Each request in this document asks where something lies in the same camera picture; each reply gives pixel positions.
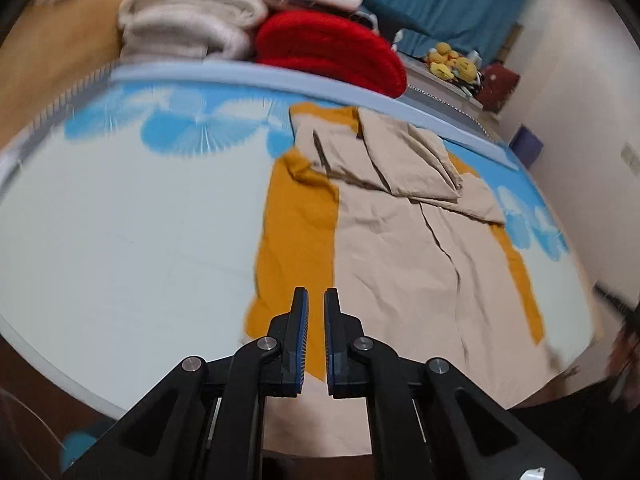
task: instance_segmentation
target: wall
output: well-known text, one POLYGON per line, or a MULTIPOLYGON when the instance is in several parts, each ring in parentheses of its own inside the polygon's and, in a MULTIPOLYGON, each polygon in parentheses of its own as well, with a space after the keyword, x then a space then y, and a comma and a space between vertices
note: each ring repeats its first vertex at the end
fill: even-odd
MULTIPOLYGON (((606 0, 531 0, 507 60, 521 74, 502 112, 510 140, 521 123, 544 142, 531 174, 548 198, 588 278, 637 300, 640 178, 620 159, 640 148, 640 51, 606 0)), ((580 359, 570 387, 602 377, 619 324, 603 313, 606 338, 580 359)))

